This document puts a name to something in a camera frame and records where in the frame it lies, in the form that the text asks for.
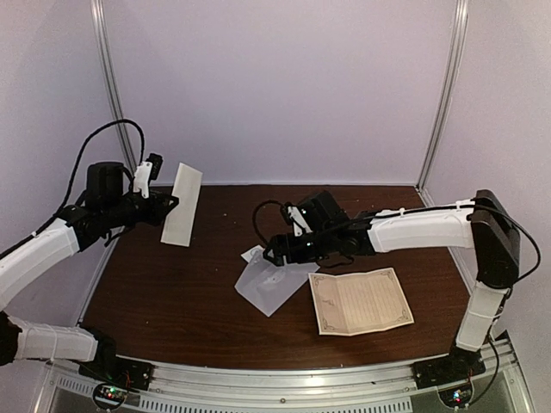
brown wooden surface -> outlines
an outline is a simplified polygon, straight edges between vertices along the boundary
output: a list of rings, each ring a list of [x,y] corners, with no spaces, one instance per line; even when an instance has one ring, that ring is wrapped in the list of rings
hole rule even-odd
[[[349,367],[447,352],[468,295],[446,249],[394,251],[323,270],[394,267],[415,324],[386,332],[319,336],[308,284],[270,318],[235,291],[245,268],[240,254],[258,243],[251,226],[254,206],[267,199],[298,202],[321,188],[203,187],[191,247],[162,244],[161,227],[139,225],[116,246],[84,325],[111,335],[119,354],[194,366]],[[409,187],[329,189],[350,216],[421,206]],[[260,213],[268,237],[289,230],[277,209],[267,206]]]

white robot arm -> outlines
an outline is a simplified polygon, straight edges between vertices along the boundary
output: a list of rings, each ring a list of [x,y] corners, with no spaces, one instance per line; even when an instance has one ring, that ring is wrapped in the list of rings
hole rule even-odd
[[[66,206],[52,223],[0,259],[0,366],[20,359],[93,361],[104,338],[78,327],[30,323],[4,310],[26,286],[58,262],[87,249],[111,229],[139,222],[159,225],[178,199],[149,189],[162,158],[151,154],[136,169],[131,190],[122,193],[121,163],[96,163],[88,170],[82,202]]]
[[[440,365],[439,359],[416,363],[416,381],[424,387],[465,379],[480,364],[479,350],[519,278],[520,235],[491,191],[452,205],[362,212],[353,219],[324,191],[296,206],[283,205],[282,215],[294,232],[267,242],[263,256],[275,265],[333,254],[350,258],[410,248],[474,248],[479,273],[450,353]]]

cable wire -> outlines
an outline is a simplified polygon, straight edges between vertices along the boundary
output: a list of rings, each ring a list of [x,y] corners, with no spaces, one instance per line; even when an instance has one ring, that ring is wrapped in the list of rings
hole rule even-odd
[[[353,256],[343,256],[343,257],[346,258],[347,261],[326,265],[324,264],[324,261],[328,261],[329,258],[324,258],[323,260],[317,260],[316,264],[318,264],[323,269],[332,269],[332,268],[345,267],[345,266],[351,265],[355,261]]]
[[[96,398],[100,395],[100,389],[102,387],[104,387],[105,385],[108,385],[108,386],[113,386],[111,385],[110,383],[100,383],[99,385],[97,385],[96,387],[94,387],[94,390],[92,391],[92,401],[94,402],[94,404],[96,405],[96,407],[98,409],[101,409],[101,410],[106,410],[107,412],[111,412],[111,411],[114,411],[114,410],[117,410],[119,409],[126,401],[127,401],[127,398],[128,398],[128,392],[127,394],[125,395],[125,397],[120,401],[118,402],[116,405],[114,406],[111,406],[109,404],[106,404],[104,402],[99,402],[98,400],[96,400]]]
[[[486,388],[482,391],[481,394],[479,394],[479,396],[475,400],[468,403],[468,407],[471,407],[473,404],[478,403],[484,397],[484,395],[490,390],[490,388],[492,387],[494,381],[496,381],[496,378],[498,377],[498,373],[499,373],[499,354],[498,354],[498,350],[496,349],[496,346],[493,343],[493,340],[491,338],[488,340],[488,343],[490,344],[490,347],[492,347],[493,353],[496,356],[496,370],[493,372],[493,376],[490,379],[490,382],[488,383]]]
[[[105,242],[104,246],[108,247],[115,239],[120,238],[124,235],[127,235],[134,228],[135,226],[127,226],[124,230],[122,230],[121,232],[115,235],[113,235],[113,232],[109,231],[108,239]]]
[[[80,160],[83,157],[84,150],[86,149],[86,146],[88,145],[88,143],[97,134],[103,132],[105,129],[108,129],[108,128],[110,128],[112,126],[115,126],[115,125],[119,125],[121,123],[127,123],[128,125],[132,125],[138,131],[139,140],[140,140],[140,143],[141,143],[141,147],[140,147],[140,150],[139,150],[139,162],[142,163],[142,161],[144,159],[144,151],[145,151],[145,135],[144,135],[144,131],[142,130],[142,128],[139,127],[139,125],[136,122],[134,122],[133,120],[129,120],[129,119],[119,119],[119,120],[113,120],[112,122],[106,123],[105,125],[103,125],[101,127],[98,127],[94,132],[92,132],[88,136],[88,138],[86,138],[84,140],[83,145],[80,147],[80,151],[78,152],[78,155],[77,155],[77,160],[75,161],[75,165],[73,166],[73,169],[72,169],[72,172],[71,172],[71,178],[69,179],[69,184],[67,185],[67,190],[65,192],[65,196],[63,198],[63,201],[61,202],[61,205],[59,205],[58,209],[56,210],[56,212],[44,224],[42,224],[39,227],[39,229],[36,230],[33,234],[28,235],[27,237],[23,238],[18,243],[12,245],[11,247],[7,248],[5,251],[0,253],[0,260],[2,260],[3,258],[8,256],[9,254],[11,254],[12,252],[17,250],[18,248],[21,248],[23,245],[25,245],[26,243],[31,241],[33,238],[35,238],[37,235],[42,233],[48,226],[50,226],[53,223],[53,221],[57,218],[59,213],[63,210],[63,208],[65,208],[65,206],[67,205],[67,201],[69,200],[69,198],[71,196],[72,186],[73,186],[73,183],[75,182],[75,177],[77,176],[78,165],[80,164]]]
[[[402,216],[402,215],[410,215],[410,214],[413,214],[413,213],[426,213],[426,212],[430,212],[430,211],[453,210],[453,209],[456,209],[457,207],[459,207],[461,209],[472,208],[474,210],[478,209],[478,210],[488,211],[489,213],[496,213],[497,215],[499,215],[499,216],[503,217],[504,219],[506,219],[507,221],[509,221],[515,228],[517,228],[520,232],[522,232],[522,234],[526,238],[528,238],[528,240],[532,244],[532,247],[534,248],[534,251],[536,252],[536,263],[534,264],[534,266],[531,269],[526,271],[524,274],[520,275],[517,278],[517,280],[515,281],[515,284],[518,283],[520,280],[524,280],[526,277],[533,274],[540,267],[540,265],[542,264],[542,252],[540,250],[540,247],[539,247],[537,241],[534,239],[534,237],[532,237],[530,235],[530,233],[522,225],[520,225],[518,222],[516,222],[516,220],[514,220],[507,213],[504,213],[502,211],[499,211],[496,208],[492,208],[492,207],[485,206],[485,205],[472,205],[472,204],[464,204],[464,205],[459,205],[459,206],[457,206],[457,205],[442,205],[442,206],[434,206],[434,207],[433,206],[428,206],[428,207],[424,207],[424,208],[406,209],[405,211],[398,212],[398,213],[386,213],[386,214],[383,214],[383,215],[375,215],[375,216],[370,216],[370,217],[362,217],[362,218],[359,218],[359,219],[351,219],[350,221],[344,222],[340,225],[335,225],[332,228],[320,231],[319,235],[323,235],[325,232],[331,232],[331,231],[336,231],[336,230],[339,230],[339,229],[342,229],[342,228],[346,228],[347,226],[350,226],[350,225],[353,225],[353,224],[356,224],[356,223],[359,223],[359,222],[369,221],[371,219],[389,219],[389,218],[396,218],[396,217],[399,217],[399,216]]]
[[[258,212],[262,209],[262,207],[265,207],[266,205],[278,205],[280,207],[280,210],[284,210],[285,206],[278,200],[265,200],[258,204],[255,209],[252,211],[252,228],[255,230],[255,233],[257,234],[258,239],[260,239],[264,246],[268,245],[268,241],[266,240],[266,237],[262,235],[260,230],[258,229],[258,222],[257,222],[257,215]]]
[[[114,379],[108,379],[106,378],[105,376],[99,374],[98,372],[95,372],[94,370],[92,370],[91,368],[89,368],[88,366],[86,366],[85,363],[81,362],[81,361],[73,361],[74,363],[78,364],[80,367],[82,367],[83,369],[85,370],[88,370],[90,373],[92,373],[94,375],[94,378],[95,379],[99,379],[109,385],[113,385],[115,387],[119,387],[123,390],[126,390],[128,392],[131,392],[131,393],[140,393],[140,390],[139,389],[135,389],[133,387],[121,387],[121,385],[119,385],[118,383],[115,382]]]

white backdrop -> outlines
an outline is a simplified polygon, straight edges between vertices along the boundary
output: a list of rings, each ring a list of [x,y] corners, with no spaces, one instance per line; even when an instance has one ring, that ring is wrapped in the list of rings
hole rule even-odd
[[[428,189],[436,203],[494,190],[542,247],[542,268],[515,286],[511,333],[538,412],[551,405],[551,3],[471,2],[467,41]],[[474,255],[463,254],[476,275]],[[523,241],[523,268],[534,254]]]
[[[90,2],[4,2],[0,12],[0,251],[36,230],[63,199],[84,138],[110,121]],[[121,159],[114,133],[92,142],[86,166]],[[60,263],[17,296],[8,314],[75,325],[103,246]],[[0,367],[0,411],[29,412],[40,364]]]
[[[414,183],[455,2],[106,2],[125,115],[208,183]]]

vent grille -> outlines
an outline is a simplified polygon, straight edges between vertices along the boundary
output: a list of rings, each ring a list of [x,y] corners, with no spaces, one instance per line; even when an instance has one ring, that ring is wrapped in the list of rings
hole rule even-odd
[[[93,385],[82,383],[70,377],[60,377],[58,380],[58,387],[64,390],[72,391],[76,394],[90,397],[94,391]]]
[[[142,396],[139,402],[139,409],[151,413],[258,413],[258,412],[270,412],[270,411],[291,411],[286,409],[225,409],[225,408],[212,408],[205,406],[192,406],[186,403],[171,402],[169,400],[158,400],[156,398],[150,398],[148,396]],[[357,405],[346,409],[332,409],[332,410],[311,410],[311,409],[299,409],[292,410],[296,413],[412,413],[412,402],[410,398],[400,398],[392,401],[378,402]]]
[[[94,391],[93,384],[63,376],[59,377],[57,387],[87,398],[91,398]],[[134,411],[144,411],[147,413],[413,413],[410,398],[397,398],[385,402],[357,404],[347,408],[331,409],[228,409],[170,401],[166,398],[158,398],[153,394],[150,396],[148,393],[142,393],[139,397],[138,407],[128,405],[126,407]]]

